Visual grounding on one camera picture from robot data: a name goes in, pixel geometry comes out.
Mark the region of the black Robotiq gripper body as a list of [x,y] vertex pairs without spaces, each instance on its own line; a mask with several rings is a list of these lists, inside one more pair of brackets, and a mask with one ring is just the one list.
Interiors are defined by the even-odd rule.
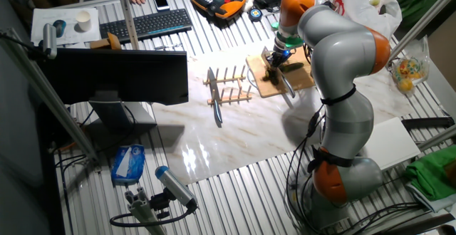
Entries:
[[274,48],[273,52],[269,56],[269,64],[271,67],[279,67],[291,56],[290,50],[282,50]]

